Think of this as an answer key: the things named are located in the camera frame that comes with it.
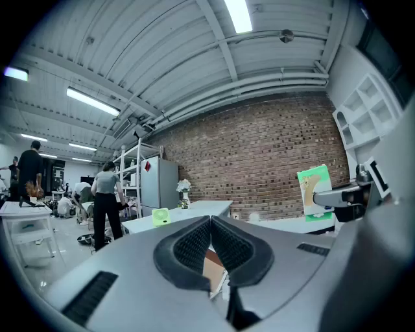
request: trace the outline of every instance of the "brick wall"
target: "brick wall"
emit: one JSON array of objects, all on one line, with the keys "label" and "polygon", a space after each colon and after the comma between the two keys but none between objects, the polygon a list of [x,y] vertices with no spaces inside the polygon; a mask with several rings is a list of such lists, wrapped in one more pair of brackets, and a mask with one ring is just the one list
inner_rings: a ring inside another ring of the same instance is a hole
[{"label": "brick wall", "polygon": [[192,183],[189,198],[232,200],[249,220],[303,215],[298,171],[325,163],[332,186],[349,180],[346,154],[325,93],[252,99],[186,120],[150,137]]}]

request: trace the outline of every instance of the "woman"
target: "woman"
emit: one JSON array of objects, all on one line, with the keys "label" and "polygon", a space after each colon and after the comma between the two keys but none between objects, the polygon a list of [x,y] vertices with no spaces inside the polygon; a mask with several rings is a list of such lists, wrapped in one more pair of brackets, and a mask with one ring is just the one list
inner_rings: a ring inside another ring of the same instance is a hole
[{"label": "woman", "polygon": [[117,192],[121,205],[125,205],[123,190],[118,175],[114,174],[115,165],[109,161],[104,165],[102,172],[95,177],[91,193],[95,195],[95,203],[93,207],[93,228],[95,250],[98,251],[104,246],[105,231],[105,214],[110,220],[110,225],[114,239],[123,236],[121,231],[121,223],[119,221],[119,210],[117,207],[117,199],[114,194],[114,187],[117,186]]}]

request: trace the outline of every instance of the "vase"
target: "vase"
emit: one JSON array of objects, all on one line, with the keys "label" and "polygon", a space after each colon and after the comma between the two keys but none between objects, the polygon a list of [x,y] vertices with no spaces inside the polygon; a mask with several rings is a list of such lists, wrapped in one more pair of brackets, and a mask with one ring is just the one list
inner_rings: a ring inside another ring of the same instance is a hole
[{"label": "vase", "polygon": [[183,193],[183,201],[185,204],[182,204],[182,209],[189,209],[190,208],[189,193]]}]

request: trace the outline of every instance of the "ceiling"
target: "ceiling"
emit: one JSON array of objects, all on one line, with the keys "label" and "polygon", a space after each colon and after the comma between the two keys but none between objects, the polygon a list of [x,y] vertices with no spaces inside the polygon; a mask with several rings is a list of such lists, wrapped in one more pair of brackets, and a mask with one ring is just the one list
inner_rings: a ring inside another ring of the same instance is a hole
[{"label": "ceiling", "polygon": [[[348,1],[246,3],[253,31],[236,34],[224,0],[62,2],[12,62],[29,81],[2,82],[1,130],[47,138],[44,150],[63,158],[102,163],[135,141],[134,130],[142,137],[243,99],[324,89]],[[293,31],[292,42],[280,40],[283,29]],[[67,97],[69,86],[120,109],[118,121]],[[114,138],[125,119],[132,124]]]}]

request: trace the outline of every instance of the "black pants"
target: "black pants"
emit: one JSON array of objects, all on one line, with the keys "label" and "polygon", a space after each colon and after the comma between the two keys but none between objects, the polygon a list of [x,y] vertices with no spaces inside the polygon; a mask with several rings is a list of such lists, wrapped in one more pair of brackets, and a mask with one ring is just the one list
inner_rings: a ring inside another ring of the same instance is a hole
[{"label": "black pants", "polygon": [[107,214],[110,220],[114,239],[116,240],[123,236],[115,195],[97,193],[93,207],[93,229],[96,251],[104,246],[105,214]]}]

